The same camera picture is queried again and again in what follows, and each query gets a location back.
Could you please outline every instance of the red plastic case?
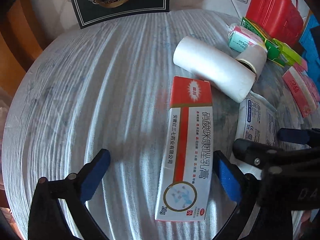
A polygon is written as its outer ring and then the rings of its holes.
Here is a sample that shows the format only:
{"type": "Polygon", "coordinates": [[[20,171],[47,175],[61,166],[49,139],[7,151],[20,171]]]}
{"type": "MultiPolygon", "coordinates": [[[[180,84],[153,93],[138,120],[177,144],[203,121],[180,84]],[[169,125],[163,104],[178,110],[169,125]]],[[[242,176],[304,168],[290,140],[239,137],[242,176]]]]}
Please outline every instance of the red plastic case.
{"type": "Polygon", "coordinates": [[[272,38],[290,47],[296,43],[303,19],[291,0],[251,0],[246,17],[258,23],[272,38]]]}

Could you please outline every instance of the wooden furniture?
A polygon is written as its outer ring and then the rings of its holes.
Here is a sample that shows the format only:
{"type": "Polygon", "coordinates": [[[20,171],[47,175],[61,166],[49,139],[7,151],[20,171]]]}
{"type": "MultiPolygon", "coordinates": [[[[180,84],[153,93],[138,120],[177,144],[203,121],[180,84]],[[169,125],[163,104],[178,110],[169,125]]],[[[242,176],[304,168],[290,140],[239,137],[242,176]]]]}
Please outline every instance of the wooden furniture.
{"type": "Polygon", "coordinates": [[[16,0],[0,23],[0,86],[10,96],[48,45],[30,0],[16,0]]]}
{"type": "Polygon", "coordinates": [[[5,195],[5,191],[3,189],[0,189],[0,207],[10,208],[7,196],[5,195]]]}

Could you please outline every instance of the screw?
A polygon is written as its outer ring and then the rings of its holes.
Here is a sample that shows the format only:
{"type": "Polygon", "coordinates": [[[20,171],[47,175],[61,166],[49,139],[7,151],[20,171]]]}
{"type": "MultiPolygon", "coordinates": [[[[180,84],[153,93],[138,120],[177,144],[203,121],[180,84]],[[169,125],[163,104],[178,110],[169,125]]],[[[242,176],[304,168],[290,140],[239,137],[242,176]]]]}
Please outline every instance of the screw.
{"type": "Polygon", "coordinates": [[[272,166],[268,169],[271,174],[280,174],[282,172],[282,168],[279,166],[272,166]]]}
{"type": "Polygon", "coordinates": [[[38,183],[45,183],[45,181],[47,180],[46,177],[41,177],[39,180],[38,180],[38,183]]]}
{"type": "Polygon", "coordinates": [[[275,153],[277,153],[277,151],[276,150],[267,150],[267,153],[275,154],[275,153]]]}
{"type": "Polygon", "coordinates": [[[254,165],[258,166],[260,164],[260,159],[259,158],[256,158],[254,160],[254,165]]]}
{"type": "Polygon", "coordinates": [[[72,180],[72,179],[75,179],[76,177],[77,177],[76,173],[70,173],[67,178],[72,180]]]}

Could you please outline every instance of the tape roll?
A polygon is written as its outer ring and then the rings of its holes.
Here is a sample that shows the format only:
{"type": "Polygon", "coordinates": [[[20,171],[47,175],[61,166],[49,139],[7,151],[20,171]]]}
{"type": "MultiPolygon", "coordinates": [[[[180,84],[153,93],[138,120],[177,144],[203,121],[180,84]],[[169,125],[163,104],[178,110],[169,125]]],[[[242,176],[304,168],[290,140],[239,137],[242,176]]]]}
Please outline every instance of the tape roll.
{"type": "Polygon", "coordinates": [[[255,73],[240,62],[191,37],[180,41],[173,54],[173,62],[209,81],[237,103],[245,99],[256,79],[255,73]]]}
{"type": "Polygon", "coordinates": [[[258,80],[267,61],[267,54],[261,46],[249,45],[244,52],[236,57],[236,60],[251,69],[258,80]]]}

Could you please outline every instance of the red and white box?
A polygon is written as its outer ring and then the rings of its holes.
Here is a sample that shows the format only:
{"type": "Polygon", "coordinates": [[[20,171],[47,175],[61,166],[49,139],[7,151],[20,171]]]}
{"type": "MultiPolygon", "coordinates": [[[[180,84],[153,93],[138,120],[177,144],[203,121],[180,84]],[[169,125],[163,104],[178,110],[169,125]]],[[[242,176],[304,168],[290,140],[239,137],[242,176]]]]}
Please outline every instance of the red and white box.
{"type": "Polygon", "coordinates": [[[210,83],[174,77],[156,220],[204,220],[212,174],[212,154],[210,83]]]}

